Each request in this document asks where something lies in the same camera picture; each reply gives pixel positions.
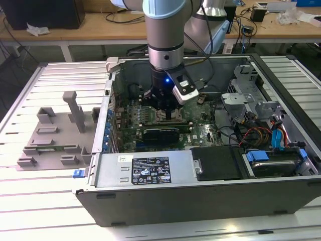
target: paper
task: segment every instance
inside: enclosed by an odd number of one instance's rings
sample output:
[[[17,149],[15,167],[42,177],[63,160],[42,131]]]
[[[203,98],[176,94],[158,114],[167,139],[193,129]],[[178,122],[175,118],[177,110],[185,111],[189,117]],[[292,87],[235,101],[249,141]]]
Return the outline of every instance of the paper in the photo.
[[[310,23],[311,19],[313,19],[314,17],[317,17],[317,16],[320,16],[320,15],[303,13],[297,19],[302,22]]]
[[[27,32],[34,35],[34,36],[39,36],[39,35],[43,35],[43,34],[48,34],[50,33],[49,29],[47,27],[43,27],[43,28],[38,28],[38,27],[34,27],[31,26],[27,23]]]

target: black box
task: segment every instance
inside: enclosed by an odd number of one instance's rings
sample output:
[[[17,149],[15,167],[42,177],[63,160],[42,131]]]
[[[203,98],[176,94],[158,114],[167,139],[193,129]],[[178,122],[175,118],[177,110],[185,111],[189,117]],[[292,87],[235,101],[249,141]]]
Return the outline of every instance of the black box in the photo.
[[[0,0],[0,6],[14,30],[27,23],[49,29],[77,29],[85,18],[82,0]]]
[[[250,19],[253,22],[263,22],[264,16],[266,14],[266,9],[253,8]]]
[[[224,10],[225,10],[225,12],[227,14],[226,19],[230,22],[229,28],[227,30],[227,34],[229,34],[231,32],[231,29],[232,29],[233,19],[234,19],[235,12],[236,12],[235,3],[233,3],[232,0],[226,0],[225,4],[224,4]]]

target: metal bracket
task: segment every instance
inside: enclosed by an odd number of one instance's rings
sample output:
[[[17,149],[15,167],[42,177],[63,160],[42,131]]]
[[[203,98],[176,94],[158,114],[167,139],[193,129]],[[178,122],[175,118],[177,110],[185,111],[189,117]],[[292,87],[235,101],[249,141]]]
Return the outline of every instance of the metal bracket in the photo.
[[[201,175],[203,173],[200,160],[194,160],[194,170],[196,175]]]
[[[268,119],[279,107],[281,107],[281,105],[278,101],[258,102],[255,110],[260,119]]]
[[[256,70],[250,65],[237,66],[234,70],[237,81],[250,81],[255,80],[258,76]]]
[[[112,73],[120,69],[120,61],[118,57],[109,57],[106,61],[106,70],[107,73]]]
[[[230,115],[230,120],[235,117],[243,119],[246,113],[245,104],[254,102],[254,98],[251,94],[240,93],[226,93],[221,95],[221,100],[227,113]]]

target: gray plastic part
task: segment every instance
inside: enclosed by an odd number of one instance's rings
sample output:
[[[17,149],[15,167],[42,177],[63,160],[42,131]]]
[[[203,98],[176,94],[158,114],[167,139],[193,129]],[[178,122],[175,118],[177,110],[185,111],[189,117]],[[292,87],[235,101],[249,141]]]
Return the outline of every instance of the gray plastic part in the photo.
[[[86,148],[83,147],[81,149],[80,155],[81,155],[82,159],[84,160],[84,162],[89,165],[91,162],[91,157],[92,157],[91,153],[88,153]]]
[[[47,146],[52,145],[54,143],[53,139],[47,139],[47,140],[32,140],[31,145],[32,146]]]
[[[52,124],[50,117],[56,116],[51,107],[42,107],[37,113],[37,117],[41,124]]]
[[[37,134],[55,134],[58,133],[57,127],[40,127],[36,130]]]
[[[31,156],[31,155],[39,155],[39,152],[37,151],[36,148],[24,148],[23,149],[24,154],[26,154],[27,156]]]
[[[79,109],[80,115],[84,116],[84,111],[82,110],[82,107],[78,106],[78,109]],[[69,113],[68,117],[69,117],[69,120],[71,123],[75,123],[75,119],[74,119],[74,116],[72,115],[72,113]]]
[[[93,121],[92,112],[84,112],[85,133],[79,133],[76,124],[70,122],[67,113],[57,113],[56,116],[50,118],[54,125],[43,125],[39,122],[21,156],[21,158],[33,157],[37,164],[23,167],[17,165],[16,169],[18,171],[32,171],[88,167],[91,161],[91,154],[87,153],[87,150],[90,152],[92,150],[97,126]],[[32,145],[33,140],[41,142],[50,139],[54,141],[53,145]],[[75,155],[78,164],[73,162],[69,165],[63,165],[60,161],[63,155]]]
[[[71,154],[71,153],[80,153],[81,152],[81,148],[79,145],[71,145],[73,147],[65,147],[65,152],[68,153],[68,154]]]
[[[94,120],[94,123],[98,122],[98,117],[99,117],[99,113],[100,113],[100,107],[94,107],[92,109],[92,119]]]
[[[33,157],[19,158],[17,164],[21,167],[34,167],[37,161]]]
[[[68,103],[73,116],[74,121],[76,122],[77,128],[80,133],[85,132],[85,123],[83,111],[79,110],[79,107],[76,102],[77,93],[75,91],[65,91],[62,99]]]
[[[75,155],[62,155],[60,158],[60,161],[63,165],[78,165],[79,164],[79,160],[77,159],[77,157]]]

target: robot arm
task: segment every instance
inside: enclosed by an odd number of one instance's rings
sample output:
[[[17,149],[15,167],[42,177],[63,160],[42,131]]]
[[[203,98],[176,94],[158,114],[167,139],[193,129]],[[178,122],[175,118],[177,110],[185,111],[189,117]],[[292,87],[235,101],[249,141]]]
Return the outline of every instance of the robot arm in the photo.
[[[198,49],[184,39],[184,32],[210,53],[208,18],[214,44],[212,53],[217,52],[229,25],[225,20],[225,0],[111,1],[116,6],[143,10],[145,13],[152,88],[145,93],[144,99],[156,109],[165,110],[170,116],[173,109],[198,95],[194,82],[183,65],[184,48]],[[168,77],[172,80],[170,83],[166,81]]]

